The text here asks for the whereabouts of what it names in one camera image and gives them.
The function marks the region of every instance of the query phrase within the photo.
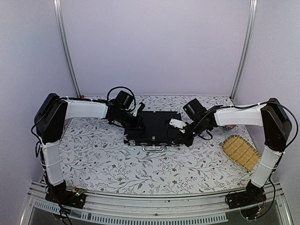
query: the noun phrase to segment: woven bamboo tray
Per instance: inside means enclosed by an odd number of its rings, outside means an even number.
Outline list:
[[[232,135],[222,143],[223,152],[235,163],[249,172],[261,158],[261,155],[245,139]]]

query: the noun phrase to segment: patterned table surface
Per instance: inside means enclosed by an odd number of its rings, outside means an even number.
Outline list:
[[[137,103],[145,103],[145,111],[178,111],[184,121],[189,118],[182,107],[194,98],[207,109],[232,104],[228,97],[136,97]],[[67,185],[124,194],[197,194],[246,186],[254,172],[231,161],[220,147],[235,134],[253,145],[245,126],[229,131],[218,127],[211,132],[210,141],[196,137],[191,147],[168,147],[162,153],[145,153],[140,146],[124,145],[123,133],[124,129],[106,120],[72,119],[60,143]]]

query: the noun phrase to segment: case handle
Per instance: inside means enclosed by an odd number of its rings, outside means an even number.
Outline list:
[[[161,146],[161,150],[146,150],[146,145],[142,145],[142,150],[144,152],[163,152],[166,150],[166,146],[165,145],[162,145]]]

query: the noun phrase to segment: robotic arm base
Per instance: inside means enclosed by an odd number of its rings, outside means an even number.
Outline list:
[[[76,195],[76,192],[67,191],[65,181],[56,186],[53,186],[52,184],[48,185],[51,185],[51,187],[48,187],[48,193],[45,197],[47,201],[58,203],[58,200],[62,205],[83,209],[86,198],[85,194]]]
[[[251,183],[251,181],[247,184],[245,191],[228,194],[225,197],[225,202],[228,204],[229,209],[253,205],[266,200],[267,197],[264,193],[263,187],[256,187]]]

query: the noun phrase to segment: lavender wall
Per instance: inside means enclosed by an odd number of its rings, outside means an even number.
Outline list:
[[[35,113],[50,92],[75,94],[52,1],[2,1],[0,27],[0,224],[15,225],[42,174],[30,133]]]
[[[235,103],[276,97],[300,120],[300,1],[259,1],[249,54]],[[262,128],[249,127],[262,149]],[[292,144],[275,173],[295,224],[300,221],[300,138]]]
[[[65,0],[68,44],[84,95],[229,96],[249,0]]]

